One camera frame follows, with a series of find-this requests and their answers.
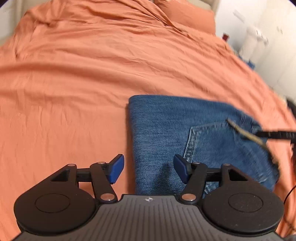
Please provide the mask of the blue denim jeans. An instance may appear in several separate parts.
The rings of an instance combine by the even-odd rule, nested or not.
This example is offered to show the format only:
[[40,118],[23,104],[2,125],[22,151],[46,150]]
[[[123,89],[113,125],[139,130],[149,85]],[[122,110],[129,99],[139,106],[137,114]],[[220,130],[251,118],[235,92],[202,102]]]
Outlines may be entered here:
[[136,194],[179,194],[184,184],[173,167],[176,154],[211,168],[231,164],[274,189],[279,172],[269,153],[236,132],[228,121],[250,133],[261,127],[233,106],[194,98],[137,95],[129,99],[128,110]]

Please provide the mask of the white alpaca plush toy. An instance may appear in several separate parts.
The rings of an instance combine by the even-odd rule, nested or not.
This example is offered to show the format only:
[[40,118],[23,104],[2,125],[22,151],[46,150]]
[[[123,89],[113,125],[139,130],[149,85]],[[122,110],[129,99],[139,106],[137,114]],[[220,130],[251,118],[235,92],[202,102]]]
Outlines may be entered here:
[[249,26],[238,56],[251,69],[254,69],[267,45],[268,38],[262,33],[262,31],[254,26]]

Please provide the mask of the small red box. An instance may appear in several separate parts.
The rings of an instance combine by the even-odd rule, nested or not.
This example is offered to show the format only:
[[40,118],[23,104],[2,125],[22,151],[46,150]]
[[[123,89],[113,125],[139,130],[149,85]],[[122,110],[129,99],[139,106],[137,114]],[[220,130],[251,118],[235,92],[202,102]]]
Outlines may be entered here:
[[229,35],[224,33],[223,36],[222,36],[222,39],[227,42],[229,40]]

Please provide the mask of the white wardrobe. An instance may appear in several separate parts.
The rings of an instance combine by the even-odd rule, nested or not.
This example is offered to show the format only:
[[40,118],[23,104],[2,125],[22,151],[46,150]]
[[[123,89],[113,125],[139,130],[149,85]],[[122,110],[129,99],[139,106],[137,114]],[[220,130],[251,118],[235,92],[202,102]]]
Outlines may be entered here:
[[258,22],[268,44],[255,71],[277,93],[295,95],[295,78],[289,73],[295,58],[295,5],[291,1],[267,1]]

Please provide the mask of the orange bed sheet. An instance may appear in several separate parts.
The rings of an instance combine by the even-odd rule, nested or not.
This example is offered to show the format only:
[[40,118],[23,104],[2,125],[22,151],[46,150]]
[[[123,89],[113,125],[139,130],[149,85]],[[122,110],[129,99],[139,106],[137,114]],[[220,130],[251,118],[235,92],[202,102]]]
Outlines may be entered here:
[[226,102],[265,129],[295,130],[283,100],[219,37],[171,21],[151,1],[50,1],[1,47],[1,240],[13,206],[68,163],[122,153],[118,195],[135,189],[131,96]]

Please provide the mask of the orange pillow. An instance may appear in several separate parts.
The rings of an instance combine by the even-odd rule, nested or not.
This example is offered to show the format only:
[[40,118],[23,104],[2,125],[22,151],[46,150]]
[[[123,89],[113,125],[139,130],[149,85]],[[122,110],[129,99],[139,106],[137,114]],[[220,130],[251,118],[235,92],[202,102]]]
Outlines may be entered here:
[[220,1],[154,1],[170,21],[185,27],[216,33],[215,15]]

